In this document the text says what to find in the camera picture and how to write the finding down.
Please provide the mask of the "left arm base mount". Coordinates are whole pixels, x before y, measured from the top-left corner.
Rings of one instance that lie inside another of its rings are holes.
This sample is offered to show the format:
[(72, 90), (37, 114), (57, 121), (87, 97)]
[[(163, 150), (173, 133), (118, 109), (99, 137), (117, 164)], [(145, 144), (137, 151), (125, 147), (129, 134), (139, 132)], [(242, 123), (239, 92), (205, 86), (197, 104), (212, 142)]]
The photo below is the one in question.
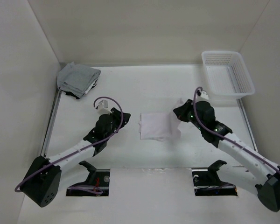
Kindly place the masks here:
[(82, 175), (81, 181), (76, 181), (66, 189), (66, 196), (109, 196), (110, 169), (97, 169), (87, 161), (79, 163), (84, 167), (87, 176)]

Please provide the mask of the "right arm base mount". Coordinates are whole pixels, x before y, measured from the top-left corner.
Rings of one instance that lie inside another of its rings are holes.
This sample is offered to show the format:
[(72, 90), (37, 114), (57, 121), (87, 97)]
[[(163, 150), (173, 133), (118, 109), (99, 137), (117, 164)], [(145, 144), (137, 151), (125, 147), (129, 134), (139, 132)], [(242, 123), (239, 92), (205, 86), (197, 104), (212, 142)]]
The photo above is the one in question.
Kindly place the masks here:
[(238, 196), (236, 186), (221, 181), (217, 175), (217, 171), (226, 164), (218, 160), (207, 168), (191, 170), (195, 196)]

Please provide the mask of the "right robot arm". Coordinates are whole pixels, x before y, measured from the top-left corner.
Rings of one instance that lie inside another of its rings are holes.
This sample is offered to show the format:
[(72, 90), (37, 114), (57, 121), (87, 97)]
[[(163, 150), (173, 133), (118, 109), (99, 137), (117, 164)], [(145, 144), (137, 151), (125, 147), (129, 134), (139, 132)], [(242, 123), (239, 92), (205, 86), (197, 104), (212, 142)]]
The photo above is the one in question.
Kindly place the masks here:
[(214, 108), (207, 101), (188, 99), (173, 112), (178, 120), (192, 123), (205, 141), (244, 167), (233, 168), (217, 160), (208, 167), (207, 179), (211, 184), (232, 183), (256, 195), (270, 211), (280, 210), (280, 165), (252, 150), (228, 126), (217, 121)]

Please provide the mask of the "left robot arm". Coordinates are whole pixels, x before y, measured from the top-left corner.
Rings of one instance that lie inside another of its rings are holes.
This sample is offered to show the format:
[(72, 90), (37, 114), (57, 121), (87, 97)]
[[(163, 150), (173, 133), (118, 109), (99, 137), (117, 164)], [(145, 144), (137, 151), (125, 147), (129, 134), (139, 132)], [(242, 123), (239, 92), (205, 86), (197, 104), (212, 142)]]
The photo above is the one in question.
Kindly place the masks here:
[(36, 157), (16, 189), (43, 208), (56, 197), (62, 176), (76, 165), (86, 167), (79, 180), (83, 185), (91, 186), (95, 182), (96, 169), (86, 159), (103, 151), (108, 140), (129, 122), (130, 117), (131, 114), (116, 108), (100, 115), (94, 128), (72, 148), (49, 158)]

